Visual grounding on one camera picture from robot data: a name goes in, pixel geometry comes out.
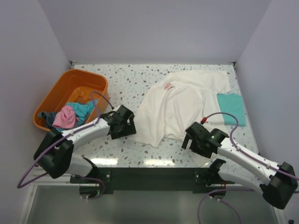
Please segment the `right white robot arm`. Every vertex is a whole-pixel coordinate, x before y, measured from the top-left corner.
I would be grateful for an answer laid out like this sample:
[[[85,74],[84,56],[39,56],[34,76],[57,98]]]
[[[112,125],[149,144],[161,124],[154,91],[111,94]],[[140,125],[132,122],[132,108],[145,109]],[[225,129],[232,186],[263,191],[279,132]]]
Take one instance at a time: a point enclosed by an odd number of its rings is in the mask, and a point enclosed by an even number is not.
[[[251,152],[235,143],[231,134],[219,129],[208,131],[203,125],[194,122],[186,129],[182,144],[193,153],[213,160],[207,172],[201,175],[206,185],[233,182],[252,189],[277,209],[285,209],[298,187],[295,172],[287,162],[278,164]]]

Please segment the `white t shirt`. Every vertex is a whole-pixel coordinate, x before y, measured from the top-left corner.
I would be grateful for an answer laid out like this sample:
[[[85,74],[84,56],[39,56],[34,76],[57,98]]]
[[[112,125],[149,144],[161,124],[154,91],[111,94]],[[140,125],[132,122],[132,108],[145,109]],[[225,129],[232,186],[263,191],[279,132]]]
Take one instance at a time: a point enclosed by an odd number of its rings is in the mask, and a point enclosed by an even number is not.
[[[157,148],[163,138],[183,141],[194,122],[220,111],[217,94],[231,91],[225,71],[175,72],[153,85],[134,117],[135,142]]]

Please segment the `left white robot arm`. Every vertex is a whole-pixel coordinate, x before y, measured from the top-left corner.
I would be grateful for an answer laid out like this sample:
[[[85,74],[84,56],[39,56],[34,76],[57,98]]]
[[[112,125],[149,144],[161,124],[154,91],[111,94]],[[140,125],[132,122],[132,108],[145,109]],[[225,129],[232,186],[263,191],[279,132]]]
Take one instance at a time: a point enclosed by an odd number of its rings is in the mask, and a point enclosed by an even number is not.
[[[114,140],[133,134],[136,134],[134,113],[120,105],[77,128],[62,132],[50,130],[34,154],[34,160],[53,179],[71,174],[92,183],[97,177],[96,165],[74,151],[99,137],[110,135]]]

